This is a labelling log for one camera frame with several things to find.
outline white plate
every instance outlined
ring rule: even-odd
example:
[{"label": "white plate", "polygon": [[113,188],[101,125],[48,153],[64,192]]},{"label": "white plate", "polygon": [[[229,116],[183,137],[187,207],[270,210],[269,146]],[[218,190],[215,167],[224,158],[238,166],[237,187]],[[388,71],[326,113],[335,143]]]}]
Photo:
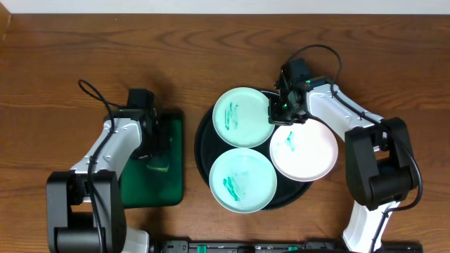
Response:
[{"label": "white plate", "polygon": [[324,124],[308,119],[305,124],[280,126],[270,142],[273,164],[284,176],[313,181],[325,176],[338,159],[338,142]]},{"label": "white plate", "polygon": [[263,154],[234,148],[211,167],[210,188],[222,206],[233,212],[256,212],[270,203],[276,191],[276,172]]},{"label": "white plate", "polygon": [[251,88],[235,88],[224,93],[212,111],[212,123],[226,143],[253,148],[265,142],[275,125],[269,124],[269,99]]}]

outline wooden table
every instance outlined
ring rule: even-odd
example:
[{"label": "wooden table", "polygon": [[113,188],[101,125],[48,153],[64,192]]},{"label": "wooden table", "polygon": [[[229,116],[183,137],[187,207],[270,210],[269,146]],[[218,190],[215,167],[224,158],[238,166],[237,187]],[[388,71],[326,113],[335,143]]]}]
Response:
[{"label": "wooden table", "polygon": [[[353,205],[342,143],[335,168],[303,197],[246,215],[214,200],[193,155],[198,124],[223,92],[272,89],[286,58],[315,43],[341,54],[337,83],[350,98],[408,124],[425,191],[383,239],[450,251],[450,18],[407,15],[14,15],[0,53],[0,251],[48,251],[46,180],[86,154],[106,114],[79,78],[118,103],[147,88],[186,114],[183,202],[127,210],[129,226],[157,238],[338,238]],[[335,73],[329,52],[304,56],[317,75]]]}]

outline black tray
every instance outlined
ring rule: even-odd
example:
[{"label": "black tray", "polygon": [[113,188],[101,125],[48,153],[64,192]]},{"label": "black tray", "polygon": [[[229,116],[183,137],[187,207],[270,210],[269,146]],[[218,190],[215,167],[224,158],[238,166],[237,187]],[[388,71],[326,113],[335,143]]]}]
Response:
[{"label": "black tray", "polygon": [[[210,186],[210,171],[211,166],[214,161],[226,151],[233,149],[232,145],[224,142],[216,133],[214,125],[212,124],[212,109],[211,108],[206,115],[203,117],[200,126],[198,126],[197,134],[195,135],[195,162],[197,163],[198,171],[203,178],[206,185]],[[269,144],[272,136],[265,141],[263,144],[252,148],[263,154],[265,157],[270,159]],[[277,209],[289,205],[290,203],[296,201],[300,196],[304,194],[311,186],[312,182],[298,182],[292,179],[288,179],[282,175],[277,169],[276,180],[277,187],[274,198],[270,203],[262,210]]]}]

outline black cable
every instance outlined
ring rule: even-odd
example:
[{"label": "black cable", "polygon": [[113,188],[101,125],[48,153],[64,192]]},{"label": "black cable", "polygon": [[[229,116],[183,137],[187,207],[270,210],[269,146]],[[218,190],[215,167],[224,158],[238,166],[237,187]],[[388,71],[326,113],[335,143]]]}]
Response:
[{"label": "black cable", "polygon": [[[83,87],[83,84],[86,84],[87,86],[89,86],[89,88],[91,88],[98,95],[98,97],[93,95],[92,93],[88,92]],[[120,106],[117,104],[108,102],[92,84],[88,83],[87,81],[85,81],[83,79],[78,80],[78,86],[85,93],[87,93],[91,97],[93,97],[93,98],[103,102],[103,104],[105,104],[106,110],[108,110],[108,114],[110,116],[110,121],[111,121],[111,127],[108,132],[108,135],[106,135],[106,137],[102,140],[100,145],[98,145],[97,149],[94,151],[94,153],[89,158],[89,165],[87,167],[87,182],[88,182],[87,185],[88,185],[88,189],[89,189],[89,197],[91,198],[92,212],[94,213],[94,220],[97,225],[98,241],[100,243],[100,253],[103,253],[103,252],[105,252],[105,241],[103,240],[100,214],[98,213],[98,207],[97,207],[96,198],[95,198],[95,197],[97,197],[98,199],[100,199],[101,196],[98,194],[97,190],[94,187],[94,183],[92,182],[91,175],[92,175],[92,171],[94,170],[94,167],[97,163],[97,158],[98,158],[98,155],[100,154],[101,149],[105,146],[105,144],[108,142],[108,140],[111,138],[111,136],[115,133],[115,122],[114,122],[113,112],[110,108],[110,105],[114,105],[117,107],[120,107]]]},{"label": "black cable", "polygon": [[386,126],[384,126],[382,123],[370,118],[366,116],[365,112],[359,112],[357,109],[353,108],[351,105],[349,105],[348,103],[346,103],[345,101],[343,101],[343,99],[341,99],[341,97],[339,97],[338,92],[334,90],[334,85],[336,80],[338,79],[341,71],[342,71],[342,59],[339,55],[339,53],[337,53],[336,50],[332,49],[329,46],[325,46],[325,45],[321,45],[321,44],[313,44],[313,45],[309,45],[309,46],[305,46],[299,50],[297,50],[292,56],[289,57],[288,61],[292,60],[297,54],[305,51],[308,48],[313,48],[313,47],[319,47],[319,48],[325,48],[328,49],[329,51],[331,51],[332,53],[335,54],[335,56],[337,57],[337,60],[339,61],[339,69],[337,71],[337,74],[335,75],[335,77],[333,78],[332,82],[330,83],[330,91],[333,97],[335,97],[341,104],[343,104],[346,108],[349,108],[352,112],[354,112],[356,115],[358,115],[360,118],[365,119],[367,121],[369,121],[370,123],[380,127],[388,136],[391,136],[394,139],[394,142],[399,144],[401,149],[403,149],[403,151],[406,153],[406,155],[408,156],[408,158],[410,159],[414,169],[416,170],[416,176],[418,179],[418,191],[417,191],[417,196],[414,199],[414,201],[406,206],[403,207],[394,207],[394,208],[388,208],[386,209],[383,213],[382,213],[382,219],[381,222],[378,224],[377,230],[375,232],[375,236],[372,239],[372,244],[371,244],[371,250],[370,252],[373,252],[374,248],[375,248],[375,242],[378,239],[378,236],[380,235],[381,232],[381,228],[383,227],[385,220],[389,217],[389,213],[390,212],[396,212],[396,211],[404,211],[407,209],[411,209],[413,207],[415,207],[419,202],[420,199],[422,198],[422,194],[423,194],[423,182],[422,182],[422,176],[420,174],[420,170],[419,167],[417,165],[416,160],[414,159],[414,156],[412,154],[412,152],[407,148],[407,146],[405,145],[405,143],[403,143],[403,141],[400,140],[400,138],[398,138],[398,136],[396,136],[395,134],[393,134]]},{"label": "black cable", "polygon": [[[95,91],[95,93],[96,93],[98,96],[95,96],[95,95],[93,95],[92,93],[90,93],[89,91],[87,91],[87,90],[83,87],[82,83],[84,83],[84,84],[86,84],[87,86],[89,86],[89,88],[91,88],[93,91]],[[105,98],[104,98],[97,90],[94,90],[95,88],[93,88],[93,86],[92,86],[90,83],[86,82],[86,81],[83,80],[83,79],[78,80],[78,86],[79,86],[80,89],[83,90],[86,94],[90,95],[92,98],[95,98],[95,99],[98,100],[98,101],[102,101],[103,103],[105,103],[105,105],[108,104],[108,105],[115,106],[115,107],[117,107],[117,108],[122,108],[122,107],[124,107],[123,105],[118,105],[118,104],[116,104],[116,103],[112,103],[112,102],[110,102],[110,101],[107,101],[107,100],[106,100],[106,99],[105,99]]]}]

